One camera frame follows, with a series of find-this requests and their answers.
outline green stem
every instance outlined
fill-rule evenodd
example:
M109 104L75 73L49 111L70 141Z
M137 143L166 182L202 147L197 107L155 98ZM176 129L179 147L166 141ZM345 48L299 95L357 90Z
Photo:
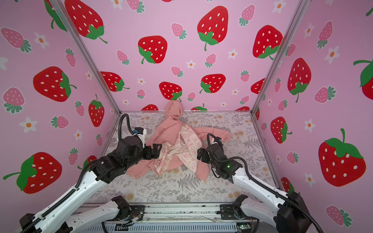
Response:
M101 39L101 37L99 37L100 39ZM104 43L106 43L107 44L107 41L104 41L103 39L101 39Z
M368 11L368 13L366 13L365 15L366 15L366 16L369 16L372 12L373 12L373 7L372 7L372 9L371 9L370 11Z
M367 60L354 61L354 65L359 64L359 63L372 63L372 62L371 61L367 61Z
M342 131L342 135L343 135L343 143L345 143L345 129L341 129L341 131Z
M3 180L6 180L7 178L11 177L12 175L17 175L17 174L20 174L21 172L15 172L15 173L12 173L12 174L9 174L9 175L6 175L3 177Z

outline strawberry wallpaper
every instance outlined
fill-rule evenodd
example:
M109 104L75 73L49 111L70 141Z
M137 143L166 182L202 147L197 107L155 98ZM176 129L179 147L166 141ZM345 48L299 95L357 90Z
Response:
M249 110L298 0L65 0L120 108Z
M2 227L14 232L100 156L116 115L49 1L6 1L0 22Z
M257 113L282 185L324 232L372 231L372 6L312 1Z

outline pink side wall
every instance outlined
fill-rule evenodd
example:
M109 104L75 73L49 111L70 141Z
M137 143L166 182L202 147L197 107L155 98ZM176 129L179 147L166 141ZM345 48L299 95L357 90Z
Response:
M360 82L371 80L373 70L371 63L354 65L354 62L369 62L373 58L373 15L366 16L372 6L368 1L311 2L292 39L295 51L283 57L260 105L258 122L263 125L262 133L280 178L285 181L283 185L290 187L286 184L288 179L294 190L301 193L324 232L371 232L373 84L371 81L363 87L367 90L364 94ZM319 34L329 21L332 21L332 34L319 49ZM305 73L307 66L311 71ZM360 80L366 67L366 75ZM297 95L289 91L300 77L303 85L307 78L311 80L305 91L299 93L296 103ZM277 78L281 79L278 92ZM318 98L322 87L326 94ZM280 106L283 110L280 111L279 105L284 100L287 107ZM277 117L283 117L288 132L292 132L284 142L281 135L285 132L279 135L276 130L283 120L278 122ZM343 140L340 129L345 131L345 144L340 142ZM316 232L313 226L310 232Z
M22 110L18 113L15 111L12 114L11 110L7 111L7 108L1 107L1 177L20 172L22 163L32 155L35 157L34 162L29 160L29 164L22 169L22 174L15 174L0 182L3 210L0 221L1 231L14 232L19 227L18 220L24 214L35 213L52 203L76 182L81 171L77 167L82 167L89 156L100 155L102 146L98 145L96 135L101 135L103 145L115 115L111 114L111 106L95 79L87 79L86 73L89 73L89 69L69 34L61 30L55 22L54 29L51 28L52 17L48 14L44 1L6 1L0 8L0 22L0 28L11 28L19 32L23 39L29 42L32 50L26 53L19 48L14 48L4 38L7 32L8 34L11 32L1 31L3 33L0 35L2 105L11 101L7 98L17 97L17 95L12 96L16 93L16 89L12 89L11 91L14 92L9 92L9 95L4 95L10 87L20 90L25 100L21 105ZM42 48L40 43L35 42L37 38L35 33L41 35L44 45L45 42L49 45ZM74 52L75 67L72 67L66 59L67 48ZM70 84L77 87L77 89L72 87L70 97L64 102L57 102L43 96L34 88L34 76L52 66L60 68L69 78ZM54 70L57 69L51 70L48 78L52 78ZM45 75L41 78L45 79L44 85L50 81ZM57 90L62 90L59 85L54 86ZM46 88L49 92L54 91L51 85ZM104 117L99 127L92 124L88 112L90 102L96 99L95 94L104 107ZM17 101L21 104L21 97L17 98ZM84 111L81 112L83 116L76 111L76 101L80 101L84 106ZM65 117L69 122L68 125L62 129L58 125L57 128L53 127L50 122L54 116ZM74 136L77 130L82 132L81 139L78 140ZM74 160L76 155L70 156L73 148L78 151L76 161Z
M286 0L285 3L283 1L260 0L175 0L168 2L143 0L139 6L131 5L133 8L131 9L126 0L119 0L117 2L119 4L116 4L114 0L83 0L82 2L97 13L91 15L93 16L92 19L87 17L89 13L85 13L88 12L88 10L85 10L85 6L82 5L82 8L77 6L77 1L66 0L65 5L78 30L79 27L82 29L81 32L84 37L81 36L81 38L99 70L117 74L124 80L124 87L130 88L111 92L122 110L141 110L149 104L156 105L159 110L164 110L168 100L163 97L160 91L159 84L162 82L176 84L182 89L180 99L185 110L191 110L197 106L203 107L203 104L204 108L208 110L251 108L258 96L257 93L251 91L251 87L265 78L272 62L270 57L263 59L254 57L253 46L257 42L255 41L256 35L266 25L273 26L284 35L298 5L298 0ZM241 26L241 13L250 5L255 6L254 16L248 24ZM205 29L203 29L203 23L199 23L200 20L217 6L226 8L228 17L225 16L223 20L224 9L220 7L221 15L217 16L220 12L214 12L213 18L209 19L208 17L206 21L203 21L206 24ZM102 19L103 23L100 24L101 20L98 20L100 23L95 23L96 18ZM214 20L217 20L218 26L215 27L216 23L212 25L213 38L216 37L219 40L218 35L223 35L223 33L226 33L226 36L218 44L207 44L207 51L205 51L205 42L201 41L197 26L201 26L202 33L208 32L209 26L207 25ZM224 24L227 21L228 24L224 26L223 31L223 28L220 28L220 23ZM99 38L95 40L85 38L88 28L84 23L86 25L92 23L96 28L103 25L104 34L100 38L108 43L105 44ZM174 35L171 27L173 23L182 26L183 30L186 31L186 38L181 40ZM162 54L164 59L156 64L144 60L144 64L141 64L144 57L139 53L138 42L141 38L155 35L163 37L167 42L167 51ZM270 42L275 43L274 35L273 31L273 38ZM151 51L154 52L152 58L157 61L154 49L155 47L151 48ZM129 64L122 64L117 58L118 50L126 54ZM232 53L236 55L234 58L229 58ZM207 68L205 66L206 58L211 54L216 55L216 62L212 64L212 67ZM195 63L193 68L188 65L191 60L192 64ZM180 70L175 71L176 75L174 75L171 67L178 67ZM248 80L243 78L245 82L240 79L244 70L247 70L250 75ZM182 77L177 76L180 71L183 72ZM222 86L216 85L219 90L215 93L210 94L202 91L200 94L202 78L213 74L223 74L226 78L225 83ZM109 84L109 87L114 87L116 90L116 87L112 84ZM144 98L140 99L137 96L139 90L145 92ZM239 91L237 95L232 94L235 90ZM188 101L187 98L192 92L195 93L195 98L192 97L194 100ZM246 96L249 96L249 100L240 104L241 99Z

